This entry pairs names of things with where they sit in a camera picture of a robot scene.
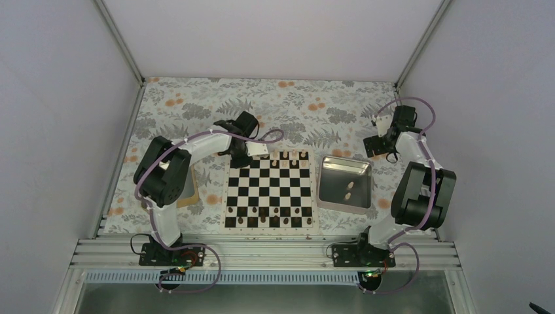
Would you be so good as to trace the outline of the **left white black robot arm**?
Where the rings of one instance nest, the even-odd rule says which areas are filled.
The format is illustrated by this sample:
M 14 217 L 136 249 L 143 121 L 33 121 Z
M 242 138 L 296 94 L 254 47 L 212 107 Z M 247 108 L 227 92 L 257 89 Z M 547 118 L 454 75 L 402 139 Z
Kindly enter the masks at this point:
M 191 166 L 212 154 L 229 155 L 235 168 L 250 165 L 247 142 L 258 128 L 258 120 L 244 111 L 234 120 L 219 120 L 208 130 L 177 141 L 157 136 L 150 142 L 134 174 L 134 194 L 149 212 L 156 256 L 163 263 L 175 264 L 182 256 L 176 202 Z

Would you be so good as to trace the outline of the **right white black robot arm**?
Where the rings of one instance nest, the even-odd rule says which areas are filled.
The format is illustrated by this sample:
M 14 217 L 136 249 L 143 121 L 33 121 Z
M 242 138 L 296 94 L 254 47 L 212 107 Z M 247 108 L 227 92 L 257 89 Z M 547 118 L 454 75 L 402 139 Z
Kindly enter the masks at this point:
M 401 105 L 384 134 L 363 141 L 369 157 L 399 157 L 405 172 L 391 200 L 390 214 L 359 235 L 354 256 L 362 266 L 385 257 L 393 240 L 407 232 L 438 228 L 446 218 L 457 177 L 433 157 L 425 130 L 416 127 L 416 119 L 415 108 Z

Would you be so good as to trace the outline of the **metal tray with light pieces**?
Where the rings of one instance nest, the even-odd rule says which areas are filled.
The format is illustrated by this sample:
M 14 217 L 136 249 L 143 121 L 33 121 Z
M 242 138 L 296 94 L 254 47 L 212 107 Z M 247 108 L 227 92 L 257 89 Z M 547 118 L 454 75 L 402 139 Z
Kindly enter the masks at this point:
M 354 182 L 351 190 L 347 185 Z M 324 156 L 317 182 L 317 206 L 354 215 L 366 215 L 372 205 L 372 166 L 368 162 Z M 344 196 L 350 192 L 351 198 Z

